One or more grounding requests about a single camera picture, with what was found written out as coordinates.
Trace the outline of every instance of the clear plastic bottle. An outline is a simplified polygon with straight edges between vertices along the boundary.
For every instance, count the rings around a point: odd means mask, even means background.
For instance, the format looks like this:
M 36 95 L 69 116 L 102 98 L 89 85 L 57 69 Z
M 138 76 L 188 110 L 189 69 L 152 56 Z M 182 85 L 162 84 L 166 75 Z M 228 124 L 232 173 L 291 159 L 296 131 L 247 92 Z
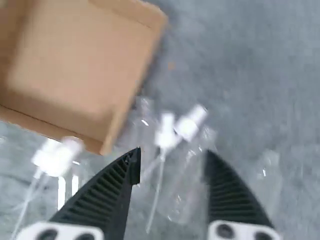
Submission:
M 113 151 L 119 157 L 136 147 L 141 147 L 141 174 L 143 174 L 150 162 L 156 157 L 154 141 L 157 117 L 154 111 L 154 102 L 150 98 L 138 96 L 135 105 L 136 109 L 129 114 L 127 124 L 124 126 Z
M 207 149 L 215 149 L 217 133 L 205 126 L 195 139 L 182 150 L 172 180 L 168 181 L 160 196 L 157 211 L 170 221 L 187 224 L 200 199 L 206 195 L 202 181 Z
M 272 217 L 276 211 L 283 185 L 279 160 L 280 155 L 277 152 L 264 151 L 254 166 L 248 183 L 269 217 Z
M 155 132 L 157 117 L 154 102 L 147 97 L 137 99 L 137 117 L 134 120 L 135 147 L 141 147 L 141 175 L 156 157 Z

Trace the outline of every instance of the bottle cap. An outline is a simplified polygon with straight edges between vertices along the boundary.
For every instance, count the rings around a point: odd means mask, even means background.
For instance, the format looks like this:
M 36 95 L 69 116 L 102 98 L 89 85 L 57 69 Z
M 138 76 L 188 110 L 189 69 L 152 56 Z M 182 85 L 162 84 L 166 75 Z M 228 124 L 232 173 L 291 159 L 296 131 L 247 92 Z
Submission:
M 51 177 L 63 176 L 83 149 L 83 142 L 73 136 L 64 137 L 61 142 L 48 139 L 36 151 L 32 162 Z
M 191 140 L 198 133 L 199 127 L 204 122 L 207 115 L 207 109 L 198 104 L 194 106 L 188 114 L 182 116 L 177 121 L 174 130 L 184 140 L 191 142 Z
M 161 149 L 171 148 L 176 144 L 174 132 L 175 115 L 172 112 L 163 112 L 159 131 L 155 133 L 154 144 Z

